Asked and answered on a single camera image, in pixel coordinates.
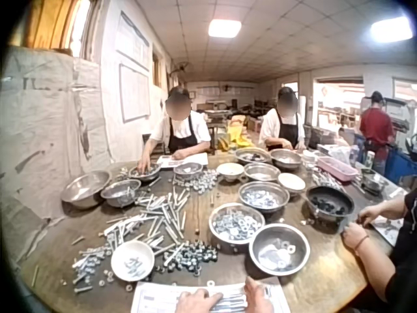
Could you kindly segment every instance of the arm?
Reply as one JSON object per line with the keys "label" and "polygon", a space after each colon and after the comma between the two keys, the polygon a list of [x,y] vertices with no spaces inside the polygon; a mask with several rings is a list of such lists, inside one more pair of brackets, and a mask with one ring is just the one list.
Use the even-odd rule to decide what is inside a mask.
{"label": "arm", "polygon": [[356,253],[364,264],[366,276],[375,293],[381,300],[387,302],[385,289],[391,277],[395,274],[395,266],[392,261],[370,238],[362,242]]}

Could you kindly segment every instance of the ceiling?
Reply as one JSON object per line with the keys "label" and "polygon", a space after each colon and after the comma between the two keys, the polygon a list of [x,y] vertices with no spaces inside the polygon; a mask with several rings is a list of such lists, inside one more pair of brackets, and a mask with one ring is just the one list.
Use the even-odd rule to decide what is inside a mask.
{"label": "ceiling", "polygon": [[[373,22],[401,15],[388,0],[137,0],[188,82],[264,82],[333,65],[417,65],[414,39],[377,44]],[[238,20],[235,38],[209,37],[214,18]]]}

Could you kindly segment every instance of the fluorescent light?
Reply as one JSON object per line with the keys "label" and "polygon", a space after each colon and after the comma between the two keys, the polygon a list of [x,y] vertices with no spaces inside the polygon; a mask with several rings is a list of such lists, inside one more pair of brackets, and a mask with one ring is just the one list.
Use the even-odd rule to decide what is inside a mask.
{"label": "fluorescent light", "polygon": [[235,38],[242,27],[242,23],[232,20],[212,20],[208,27],[211,37]]}
{"label": "fluorescent light", "polygon": [[371,34],[377,42],[395,42],[412,38],[409,19],[405,16],[372,24]]}

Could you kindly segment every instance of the worker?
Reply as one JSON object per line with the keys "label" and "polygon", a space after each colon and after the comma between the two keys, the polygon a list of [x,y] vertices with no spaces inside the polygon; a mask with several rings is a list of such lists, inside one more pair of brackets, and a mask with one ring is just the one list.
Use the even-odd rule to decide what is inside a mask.
{"label": "worker", "polygon": [[206,151],[210,147],[210,133],[204,117],[191,110],[187,89],[174,87],[165,102],[165,115],[156,125],[145,144],[137,166],[143,173],[151,166],[151,153],[158,142],[165,142],[174,160]]}
{"label": "worker", "polygon": [[394,141],[394,130],[390,116],[382,110],[384,98],[379,91],[371,96],[371,107],[361,116],[360,131],[365,137],[364,160],[368,151],[375,153],[373,170],[384,175],[386,158],[388,156],[387,143]]}
{"label": "worker", "polygon": [[290,87],[278,91],[277,108],[264,116],[259,144],[268,150],[276,148],[304,150],[304,127],[297,113],[298,100]]}
{"label": "worker", "polygon": [[372,312],[415,312],[415,306],[413,310],[406,307],[417,299],[417,188],[405,197],[366,207],[358,221],[367,226],[379,215],[392,220],[404,218],[390,257],[359,224],[351,222],[343,232],[344,243],[364,264],[371,284],[351,306]]}
{"label": "worker", "polygon": [[[265,288],[247,277],[244,287],[248,307],[246,313],[274,313],[271,301],[265,299]],[[182,292],[175,313],[209,313],[211,308],[223,298],[222,293],[209,297],[206,289],[198,289],[194,294]]]}

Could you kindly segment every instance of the white bowl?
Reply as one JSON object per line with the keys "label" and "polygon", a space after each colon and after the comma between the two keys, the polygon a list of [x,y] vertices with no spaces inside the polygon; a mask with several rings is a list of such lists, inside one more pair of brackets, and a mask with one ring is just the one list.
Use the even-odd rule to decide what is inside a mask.
{"label": "white bowl", "polygon": [[243,174],[244,168],[238,163],[224,163],[217,167],[217,172],[224,176],[227,182],[232,183]]}
{"label": "white bowl", "polygon": [[[126,262],[130,259],[138,259],[142,264],[139,266],[140,275],[134,276],[129,273]],[[155,255],[152,248],[141,241],[128,241],[118,246],[111,257],[111,269],[122,280],[136,282],[148,276],[155,264]]]}
{"label": "white bowl", "polygon": [[278,175],[278,182],[287,189],[290,194],[302,192],[306,188],[306,182],[297,175],[291,173],[282,173]]}

